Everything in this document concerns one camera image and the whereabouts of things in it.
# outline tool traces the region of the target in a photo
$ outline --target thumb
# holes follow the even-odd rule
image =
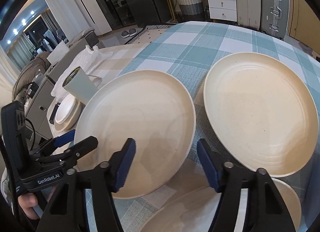
[[[21,209],[24,211],[24,213],[27,215],[28,218],[33,220],[39,218],[36,212],[32,208],[38,205],[38,200],[33,193],[25,193],[19,196],[18,202]]]

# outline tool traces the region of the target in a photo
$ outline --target drawer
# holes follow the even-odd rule
[[[237,11],[221,8],[209,8],[211,19],[237,21]]]
[[[236,0],[208,0],[210,8],[237,10]]]
[[[39,134],[47,139],[53,138],[48,119],[45,117],[39,129]]]

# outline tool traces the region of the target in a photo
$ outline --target laundry basket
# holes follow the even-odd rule
[[[202,0],[178,0],[184,21],[204,21]]]

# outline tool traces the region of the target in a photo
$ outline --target suitcase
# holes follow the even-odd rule
[[[289,0],[261,0],[261,31],[283,39],[289,17]]]
[[[261,0],[236,0],[237,22],[253,29],[260,28]]]

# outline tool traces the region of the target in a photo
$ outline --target blue gripper pad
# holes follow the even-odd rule
[[[202,168],[204,169],[204,173],[207,177],[210,187],[214,188],[215,191],[219,192],[219,173],[215,168],[207,150],[210,150],[207,142],[204,139],[200,139],[197,144],[197,153],[199,160],[202,164]]]
[[[57,137],[53,146],[54,147],[61,147],[61,146],[64,146],[65,144],[73,141],[75,139],[75,133],[76,133],[76,130],[73,129],[64,135]]]
[[[116,191],[124,186],[133,157],[136,153],[136,142],[133,139],[128,139],[126,143],[129,143],[127,152],[124,154],[118,170],[116,171],[116,180],[114,184],[114,188]]]

